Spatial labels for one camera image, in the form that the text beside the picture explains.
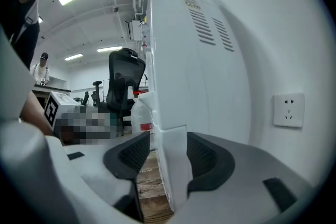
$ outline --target red label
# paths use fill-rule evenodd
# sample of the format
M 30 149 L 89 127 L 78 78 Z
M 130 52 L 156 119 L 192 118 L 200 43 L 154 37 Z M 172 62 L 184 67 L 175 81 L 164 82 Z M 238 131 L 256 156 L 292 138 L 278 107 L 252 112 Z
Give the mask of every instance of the red label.
M 140 124 L 141 131 L 149 131 L 152 128 L 152 123 Z

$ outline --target white shirt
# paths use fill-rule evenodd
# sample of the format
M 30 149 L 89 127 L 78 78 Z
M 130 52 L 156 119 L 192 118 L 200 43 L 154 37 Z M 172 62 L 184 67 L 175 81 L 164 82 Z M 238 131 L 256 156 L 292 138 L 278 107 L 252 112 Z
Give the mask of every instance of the white shirt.
M 40 64 L 33 65 L 30 68 L 30 74 L 36 79 L 36 84 L 41 84 L 41 79 L 44 78 L 45 81 L 49 81 L 49 68 L 47 70 L 47 66 L 40 67 Z

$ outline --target electrical socket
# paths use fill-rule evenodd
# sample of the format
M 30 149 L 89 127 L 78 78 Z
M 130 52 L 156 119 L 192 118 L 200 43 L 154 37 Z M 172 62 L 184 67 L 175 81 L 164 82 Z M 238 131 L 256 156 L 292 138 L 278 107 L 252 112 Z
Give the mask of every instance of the electrical socket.
M 274 120 L 276 126 L 303 127 L 305 95 L 303 92 L 274 96 Z

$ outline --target black cap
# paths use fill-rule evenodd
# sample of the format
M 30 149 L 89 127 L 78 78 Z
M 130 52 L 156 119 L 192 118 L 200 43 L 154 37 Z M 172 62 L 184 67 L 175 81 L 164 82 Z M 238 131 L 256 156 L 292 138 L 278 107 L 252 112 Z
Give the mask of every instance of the black cap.
M 42 55 L 41 55 L 41 59 L 48 60 L 48 57 L 49 57 L 49 55 L 46 52 L 43 52 Z

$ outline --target wooden floor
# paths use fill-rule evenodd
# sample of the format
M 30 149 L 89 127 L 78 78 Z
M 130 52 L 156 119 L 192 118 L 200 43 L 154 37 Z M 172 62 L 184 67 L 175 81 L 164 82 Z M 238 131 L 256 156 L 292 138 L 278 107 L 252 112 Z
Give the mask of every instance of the wooden floor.
M 166 223 L 172 216 L 162 185 L 156 152 L 150 152 L 138 177 L 140 206 L 145 223 Z

